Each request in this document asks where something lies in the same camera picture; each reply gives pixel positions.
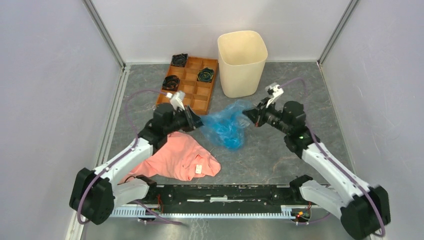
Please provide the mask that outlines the blue plastic trash bag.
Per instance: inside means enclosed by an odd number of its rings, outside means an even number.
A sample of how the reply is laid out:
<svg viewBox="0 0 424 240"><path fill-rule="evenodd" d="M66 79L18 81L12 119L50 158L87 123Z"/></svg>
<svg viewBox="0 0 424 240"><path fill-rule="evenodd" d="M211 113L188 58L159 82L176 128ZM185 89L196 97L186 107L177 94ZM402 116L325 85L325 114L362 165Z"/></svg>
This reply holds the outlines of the blue plastic trash bag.
<svg viewBox="0 0 424 240"><path fill-rule="evenodd" d="M201 133L213 145L236 151L245 144L245 128L251 121L243 114L252 108L250 101L238 99L223 110L201 117Z"/></svg>

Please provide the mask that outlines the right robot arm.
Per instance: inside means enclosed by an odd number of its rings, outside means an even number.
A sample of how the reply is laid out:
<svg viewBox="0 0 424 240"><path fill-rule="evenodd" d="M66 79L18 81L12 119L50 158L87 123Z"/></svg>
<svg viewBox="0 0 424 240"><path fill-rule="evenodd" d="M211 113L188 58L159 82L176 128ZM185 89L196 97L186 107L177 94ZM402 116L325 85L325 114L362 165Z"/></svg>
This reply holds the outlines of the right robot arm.
<svg viewBox="0 0 424 240"><path fill-rule="evenodd" d="M256 127L269 124L285 134L286 147L312 166L330 184L325 187L303 175L290 184L289 199L295 204L312 202L338 218L344 230L355 240L369 235L385 236L391 222L388 192L357 177L333 156L307 124L304 105L288 101L281 110L264 98L243 114Z"/></svg>

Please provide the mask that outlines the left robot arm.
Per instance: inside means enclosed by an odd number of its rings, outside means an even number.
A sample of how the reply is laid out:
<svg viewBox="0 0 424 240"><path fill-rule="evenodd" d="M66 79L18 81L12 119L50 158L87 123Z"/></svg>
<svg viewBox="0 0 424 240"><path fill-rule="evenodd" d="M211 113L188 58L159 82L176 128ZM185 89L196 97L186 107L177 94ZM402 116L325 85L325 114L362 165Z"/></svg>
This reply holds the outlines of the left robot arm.
<svg viewBox="0 0 424 240"><path fill-rule="evenodd" d="M153 203L157 190L143 179L122 183L138 164L156 154L167 142L168 135L191 132L203 126L201 117L187 105L161 103L152 118L136 133L134 140L118 155L94 168L82 168L75 177L69 206L76 211L79 224L105 222L117 207L136 200Z"/></svg>

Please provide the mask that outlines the cream plastic trash bin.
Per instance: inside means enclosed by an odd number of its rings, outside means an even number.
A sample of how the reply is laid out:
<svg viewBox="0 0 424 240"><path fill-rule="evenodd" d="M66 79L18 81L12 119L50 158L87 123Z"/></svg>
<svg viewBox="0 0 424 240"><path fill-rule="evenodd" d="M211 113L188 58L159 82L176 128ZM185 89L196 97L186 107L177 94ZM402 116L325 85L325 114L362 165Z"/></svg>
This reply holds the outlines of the cream plastic trash bin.
<svg viewBox="0 0 424 240"><path fill-rule="evenodd" d="M219 77L228 98L253 95L258 88L268 50L259 33L241 30L217 39Z"/></svg>

